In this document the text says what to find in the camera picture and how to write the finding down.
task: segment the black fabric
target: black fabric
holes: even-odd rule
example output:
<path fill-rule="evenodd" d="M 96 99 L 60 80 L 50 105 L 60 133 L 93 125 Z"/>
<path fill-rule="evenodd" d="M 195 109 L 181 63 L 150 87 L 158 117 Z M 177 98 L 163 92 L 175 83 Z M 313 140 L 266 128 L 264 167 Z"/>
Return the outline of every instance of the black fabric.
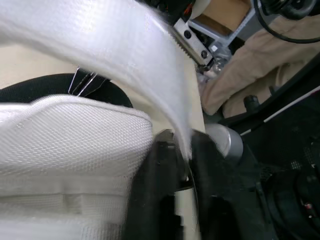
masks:
<path fill-rule="evenodd" d="M 85 72 L 79 72 L 74 79 L 74 85 L 80 83 L 85 75 Z M 47 75 L 8 86 L 0 90 L 0 103 L 30 103 L 49 95 L 68 94 L 73 76 L 74 73 Z M 95 79 L 101 82 L 103 80 L 102 76 Z M 109 80 L 104 81 L 98 90 L 86 98 L 127 108 L 133 107 L 127 95 Z"/>

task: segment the white wire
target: white wire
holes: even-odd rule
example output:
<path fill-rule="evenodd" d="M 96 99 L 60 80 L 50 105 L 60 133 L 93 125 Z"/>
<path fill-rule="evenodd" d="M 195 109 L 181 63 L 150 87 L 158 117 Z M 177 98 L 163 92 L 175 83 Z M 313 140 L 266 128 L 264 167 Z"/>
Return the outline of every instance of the white wire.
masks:
<path fill-rule="evenodd" d="M 271 119 L 273 119 L 274 117 L 278 116 L 279 114 L 281 114 L 282 112 L 284 112 L 285 110 L 287 110 L 288 108 L 292 107 L 293 105 L 301 102 L 302 100 L 306 99 L 307 97 L 311 96 L 312 94 L 314 94 L 315 92 L 320 91 L 320 86 L 317 86 L 315 89 L 309 91 L 308 93 L 306 93 L 305 95 L 297 98 L 296 100 L 292 101 L 291 103 L 289 103 L 288 105 L 284 106 L 283 108 L 281 108 L 279 111 L 276 111 L 274 114 L 272 114 L 271 116 L 267 117 L 265 120 L 263 120 L 264 123 L 270 121 Z M 247 131 L 244 131 L 243 133 L 240 134 L 240 136 L 244 136 L 248 133 L 250 133 L 252 130 L 248 129 Z"/>

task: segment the white mesh fabric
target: white mesh fabric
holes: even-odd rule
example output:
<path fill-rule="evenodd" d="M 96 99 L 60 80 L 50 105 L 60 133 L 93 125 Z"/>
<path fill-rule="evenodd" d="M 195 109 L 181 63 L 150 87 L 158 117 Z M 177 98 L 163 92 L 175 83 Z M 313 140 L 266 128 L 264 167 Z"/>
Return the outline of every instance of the white mesh fabric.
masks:
<path fill-rule="evenodd" d="M 9 115 L 0 122 L 0 235 L 118 239 L 151 144 L 145 113 L 82 97 L 51 96 Z"/>
<path fill-rule="evenodd" d="M 134 0 L 1 0 L 11 41 L 131 86 L 168 117 L 191 156 L 184 53 L 155 14 Z"/>

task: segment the black machine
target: black machine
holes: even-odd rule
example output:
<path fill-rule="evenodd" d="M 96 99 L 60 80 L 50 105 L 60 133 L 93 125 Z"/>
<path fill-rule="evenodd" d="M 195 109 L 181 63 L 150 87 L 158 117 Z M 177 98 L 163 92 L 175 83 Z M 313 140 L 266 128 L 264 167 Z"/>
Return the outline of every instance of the black machine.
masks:
<path fill-rule="evenodd" d="M 145 2 L 165 13 L 172 24 L 188 18 L 194 4 L 193 0 Z M 298 20 L 317 7 L 314 0 L 297 3 L 263 0 L 262 10 Z M 186 166 L 172 132 L 160 133 L 132 181 L 122 239 L 183 240 L 175 192 L 193 187 L 202 240 L 319 240 L 320 92 L 264 121 L 319 87 L 319 67 L 320 54 L 266 102 L 250 104 L 247 113 L 220 121 L 238 134 L 247 133 L 241 136 L 243 154 L 238 164 L 226 161 L 208 135 L 194 131 L 192 159 Z M 86 74 L 80 71 L 75 83 Z M 29 103 L 67 94 L 73 76 L 43 76 L 1 89 L 0 102 Z M 86 98 L 132 108 L 121 89 L 97 78 L 103 85 L 87 91 Z"/>

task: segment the black cable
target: black cable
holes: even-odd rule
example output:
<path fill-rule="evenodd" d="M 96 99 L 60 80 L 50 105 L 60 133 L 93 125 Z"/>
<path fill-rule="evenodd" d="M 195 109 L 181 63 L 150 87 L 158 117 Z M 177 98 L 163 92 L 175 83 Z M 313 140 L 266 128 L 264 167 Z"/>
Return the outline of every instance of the black cable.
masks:
<path fill-rule="evenodd" d="M 320 37 L 310 38 L 310 39 L 294 39 L 294 38 L 290 38 L 290 37 L 287 37 L 287 36 L 284 36 L 282 34 L 277 33 L 276 31 L 272 30 L 268 26 L 268 24 L 265 22 L 264 18 L 262 17 L 260 9 L 259 9 L 258 0 L 253 0 L 253 6 L 254 6 L 256 17 L 258 18 L 258 21 L 261 24 L 261 26 L 268 33 L 270 33 L 271 35 L 273 35 L 277 39 L 281 39 L 283 41 L 286 41 L 289 43 L 294 43 L 294 44 L 313 44 L 313 43 L 320 42 Z"/>

